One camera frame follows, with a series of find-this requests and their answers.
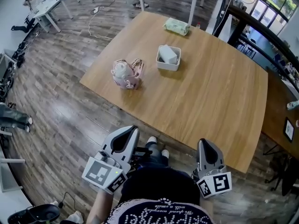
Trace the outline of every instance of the white box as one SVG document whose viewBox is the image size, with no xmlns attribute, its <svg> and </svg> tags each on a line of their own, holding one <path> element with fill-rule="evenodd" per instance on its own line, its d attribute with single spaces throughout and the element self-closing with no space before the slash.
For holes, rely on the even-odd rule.
<svg viewBox="0 0 299 224">
<path fill-rule="evenodd" d="M 156 57 L 157 67 L 159 69 L 177 71 L 179 62 L 181 60 L 181 49 L 177 47 L 170 47 L 174 51 L 174 53 L 177 54 L 178 56 L 177 64 L 170 64 L 170 63 L 162 62 L 162 58 L 160 57 L 159 54 L 160 47 L 162 46 L 159 46 L 157 57 Z"/>
</svg>

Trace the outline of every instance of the white wall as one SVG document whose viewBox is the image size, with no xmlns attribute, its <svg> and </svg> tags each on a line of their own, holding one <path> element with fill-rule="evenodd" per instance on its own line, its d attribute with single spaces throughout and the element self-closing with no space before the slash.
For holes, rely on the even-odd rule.
<svg viewBox="0 0 299 224">
<path fill-rule="evenodd" d="M 12 26 L 25 26 L 24 20 L 29 8 L 23 6 L 24 0 L 0 0 L 0 52 L 3 49 L 16 50 L 26 34 L 11 31 Z"/>
<path fill-rule="evenodd" d="M 286 40 L 290 44 L 290 50 L 295 56 L 299 56 L 299 8 L 285 25 L 278 37 L 283 41 Z"/>
</svg>

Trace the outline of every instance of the green tissue pack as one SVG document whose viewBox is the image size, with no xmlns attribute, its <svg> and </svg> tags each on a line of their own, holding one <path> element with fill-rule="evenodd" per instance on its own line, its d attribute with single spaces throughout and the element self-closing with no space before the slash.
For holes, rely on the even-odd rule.
<svg viewBox="0 0 299 224">
<path fill-rule="evenodd" d="M 190 25 L 188 25 L 188 23 L 173 18 L 169 18 L 163 27 L 166 30 L 178 33 L 180 35 L 186 35 L 190 29 Z"/>
</svg>

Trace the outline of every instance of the white cable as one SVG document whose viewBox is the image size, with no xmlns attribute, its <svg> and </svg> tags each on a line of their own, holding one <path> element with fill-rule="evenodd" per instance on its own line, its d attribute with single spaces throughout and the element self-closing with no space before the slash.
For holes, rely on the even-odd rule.
<svg viewBox="0 0 299 224">
<path fill-rule="evenodd" d="M 223 16 L 222 16 L 222 20 L 221 20 L 221 22 L 219 23 L 218 27 L 219 27 L 219 26 L 220 26 L 220 24 L 222 23 L 222 21 L 223 21 L 223 19 L 224 19 L 224 16 L 225 16 L 225 14 L 226 14 L 226 12 L 227 12 L 227 10 L 228 10 L 228 7 L 226 8 L 226 10 L 225 10 L 225 13 L 224 13 L 224 14 L 223 14 Z"/>
<path fill-rule="evenodd" d="M 242 2 L 245 4 L 253 4 L 256 2 L 256 0 L 254 0 L 253 2 L 244 2 L 244 1 L 242 1 Z"/>
<path fill-rule="evenodd" d="M 31 46 L 32 42 L 33 42 L 39 35 L 40 35 L 40 32 L 37 32 L 36 35 L 35 35 L 35 37 L 34 37 L 34 38 L 32 39 L 32 41 L 30 42 L 30 44 L 29 44 L 27 50 L 25 51 L 25 53 L 27 53 L 27 52 L 30 50 L 30 46 Z"/>
<path fill-rule="evenodd" d="M 245 4 L 253 4 L 253 3 L 256 2 L 256 0 L 254 0 L 253 2 L 244 2 L 244 1 L 242 1 L 242 2 L 245 3 Z M 225 14 L 226 14 L 227 11 L 228 11 L 228 7 L 226 8 L 226 10 L 225 10 L 225 12 L 224 12 L 223 17 L 222 17 L 222 20 L 221 20 L 221 22 L 219 23 L 218 27 L 219 27 L 220 24 L 222 23 L 222 21 L 223 21 L 223 19 L 224 19 L 224 16 L 225 16 Z"/>
<path fill-rule="evenodd" d="M 100 11 L 102 11 L 104 8 L 105 8 L 104 6 L 100 6 L 100 7 L 99 7 L 99 11 L 98 11 L 96 14 L 100 13 Z M 90 33 L 90 23 L 91 23 L 92 19 L 96 16 L 96 14 L 93 15 L 93 17 L 92 17 L 92 18 L 90 19 L 90 21 L 89 21 L 89 24 L 88 24 L 88 32 L 89 32 L 89 35 L 90 35 L 90 36 L 93 36 L 93 37 L 95 37 L 95 38 L 108 38 L 108 39 L 113 40 L 113 38 L 110 38 L 110 37 L 107 37 L 107 36 L 96 36 L 96 35 L 92 35 L 92 34 Z"/>
</svg>

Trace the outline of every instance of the white sneaker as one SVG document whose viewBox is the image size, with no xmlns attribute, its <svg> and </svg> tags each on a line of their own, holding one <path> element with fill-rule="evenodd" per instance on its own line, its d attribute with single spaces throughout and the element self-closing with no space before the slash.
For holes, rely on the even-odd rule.
<svg viewBox="0 0 299 224">
<path fill-rule="evenodd" d="M 75 211 L 74 214 L 69 215 L 69 217 L 66 219 L 66 221 L 71 221 L 71 222 L 78 223 L 78 224 L 84 223 L 82 214 L 79 211 Z"/>
<path fill-rule="evenodd" d="M 150 138 L 149 138 L 149 140 L 148 140 L 148 143 L 149 142 L 155 142 L 155 143 L 157 143 L 157 138 L 155 137 L 155 136 L 151 136 Z"/>
<path fill-rule="evenodd" d="M 169 159 L 169 151 L 167 149 L 162 150 L 162 156 Z"/>
<path fill-rule="evenodd" d="M 52 205 L 55 205 L 55 206 L 57 206 L 58 207 L 58 201 L 54 201 L 54 202 L 52 202 L 52 203 L 50 203 L 50 204 L 52 204 Z"/>
<path fill-rule="evenodd" d="M 33 124 L 33 119 L 31 118 L 31 116 L 29 116 L 29 118 L 28 118 L 28 123 L 31 125 L 31 124 Z"/>
<path fill-rule="evenodd" d="M 140 3 L 139 3 L 139 4 L 136 3 L 136 4 L 135 4 L 135 7 L 136 7 L 136 8 L 141 8 L 141 4 L 140 4 Z M 147 3 L 144 3 L 144 8 L 147 8 L 147 7 L 149 7 L 149 5 L 148 5 Z"/>
</svg>

